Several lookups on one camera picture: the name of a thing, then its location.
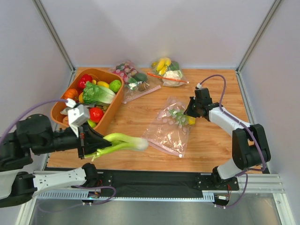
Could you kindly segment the fake yellow lemon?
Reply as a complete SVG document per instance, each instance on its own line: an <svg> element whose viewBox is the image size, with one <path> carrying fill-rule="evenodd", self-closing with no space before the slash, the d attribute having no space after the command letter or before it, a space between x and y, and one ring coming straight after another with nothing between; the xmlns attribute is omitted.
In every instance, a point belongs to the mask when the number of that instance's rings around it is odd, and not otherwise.
<svg viewBox="0 0 300 225"><path fill-rule="evenodd" d="M191 126L195 124L195 118L194 117L188 117L187 121L188 121L188 124L191 125Z"/></svg>

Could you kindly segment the fake green celery stalk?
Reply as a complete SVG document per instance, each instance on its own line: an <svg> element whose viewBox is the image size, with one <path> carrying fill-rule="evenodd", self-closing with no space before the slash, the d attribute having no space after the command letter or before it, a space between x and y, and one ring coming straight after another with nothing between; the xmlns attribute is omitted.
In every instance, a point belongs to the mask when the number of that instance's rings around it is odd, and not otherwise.
<svg viewBox="0 0 300 225"><path fill-rule="evenodd" d="M102 149L97 148L96 152L85 155L84 158L91 158L91 161L93 162L98 157L119 150L144 151L149 146L148 141L144 138L128 136L122 133L111 133L109 135L104 136L103 139L109 141L112 144L112 146L105 147Z"/></svg>

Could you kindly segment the clear zip bag pink slider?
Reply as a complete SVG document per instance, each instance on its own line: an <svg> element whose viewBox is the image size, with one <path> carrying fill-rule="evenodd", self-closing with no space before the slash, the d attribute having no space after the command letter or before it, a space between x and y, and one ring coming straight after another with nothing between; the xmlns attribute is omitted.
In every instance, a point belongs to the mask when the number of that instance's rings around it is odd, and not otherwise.
<svg viewBox="0 0 300 225"><path fill-rule="evenodd" d="M169 97L142 138L162 152L184 157L189 133L194 126L188 124L189 116L184 115L185 109L185 103L175 97Z"/></svg>

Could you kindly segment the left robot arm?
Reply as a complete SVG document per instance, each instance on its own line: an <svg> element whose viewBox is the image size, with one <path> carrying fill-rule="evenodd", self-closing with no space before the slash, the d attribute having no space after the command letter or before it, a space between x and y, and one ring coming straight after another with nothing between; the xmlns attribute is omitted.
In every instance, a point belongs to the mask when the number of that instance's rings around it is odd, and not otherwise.
<svg viewBox="0 0 300 225"><path fill-rule="evenodd" d="M78 150L85 158L97 149L111 147L112 143L92 129L88 123L79 127L79 135L68 127L54 131L50 119L34 114L18 121L12 133L0 138L0 206L24 204L33 197L50 190L68 186L93 187L98 179L91 163L60 173L38 175L22 171L33 162L32 154L42 155L56 151Z"/></svg>

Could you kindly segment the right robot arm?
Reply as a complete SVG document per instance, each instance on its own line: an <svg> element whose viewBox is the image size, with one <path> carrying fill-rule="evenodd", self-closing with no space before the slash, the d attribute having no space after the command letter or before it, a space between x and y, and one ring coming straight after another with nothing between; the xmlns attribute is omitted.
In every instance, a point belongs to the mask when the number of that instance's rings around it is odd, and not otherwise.
<svg viewBox="0 0 300 225"><path fill-rule="evenodd" d="M190 97L184 114L205 118L232 138L232 158L213 169L214 183L223 183L247 171L263 172L266 169L271 155L263 126L246 123L229 113L220 102L213 103L207 88L196 87L195 96Z"/></svg>

